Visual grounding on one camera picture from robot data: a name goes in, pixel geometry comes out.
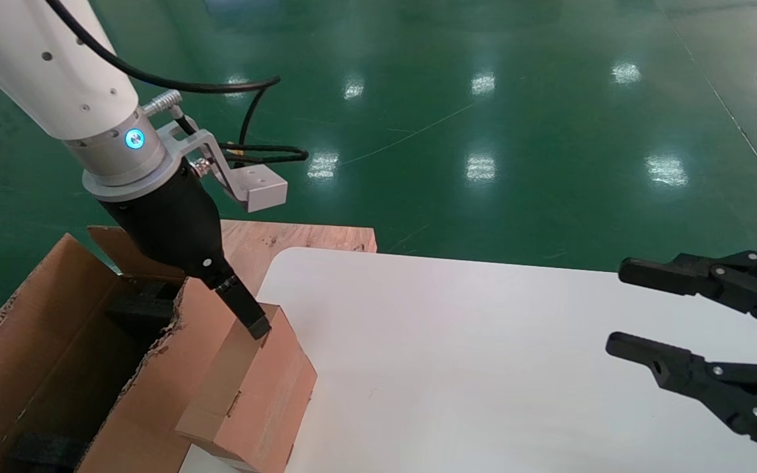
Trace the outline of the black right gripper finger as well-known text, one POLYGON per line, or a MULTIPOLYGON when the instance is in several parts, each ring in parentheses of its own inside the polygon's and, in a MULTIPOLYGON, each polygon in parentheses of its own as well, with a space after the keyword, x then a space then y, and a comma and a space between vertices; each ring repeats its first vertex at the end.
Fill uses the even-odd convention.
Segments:
POLYGON ((679 254, 669 263, 626 258, 619 281, 682 296, 702 296, 757 319, 757 251, 723 258, 679 254))
POLYGON ((734 434, 757 443, 757 363, 709 362, 685 348, 624 332, 608 336, 606 351, 647 367, 658 388, 699 401, 734 434))

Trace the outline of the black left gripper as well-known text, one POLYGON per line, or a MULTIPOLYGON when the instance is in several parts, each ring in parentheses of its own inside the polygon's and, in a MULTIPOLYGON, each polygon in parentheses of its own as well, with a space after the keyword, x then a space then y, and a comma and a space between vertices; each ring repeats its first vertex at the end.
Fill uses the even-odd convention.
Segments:
POLYGON ((216 203, 188 161, 145 196, 100 204, 142 254, 216 290, 254 340, 267 335, 267 315, 226 260, 216 203))

